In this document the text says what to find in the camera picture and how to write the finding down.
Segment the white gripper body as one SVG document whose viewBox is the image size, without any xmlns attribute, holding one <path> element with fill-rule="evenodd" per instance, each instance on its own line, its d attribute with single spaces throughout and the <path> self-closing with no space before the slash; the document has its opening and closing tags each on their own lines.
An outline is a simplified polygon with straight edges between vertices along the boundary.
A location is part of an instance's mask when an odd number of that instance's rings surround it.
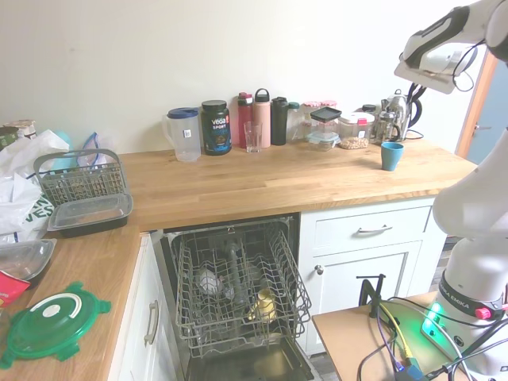
<svg viewBox="0 0 508 381">
<path fill-rule="evenodd" d="M 439 91 L 443 94 L 451 94 L 456 88 L 451 75 L 409 68 L 404 62 L 398 64 L 394 70 L 394 74 L 399 78 L 406 79 L 412 83 Z"/>
</svg>

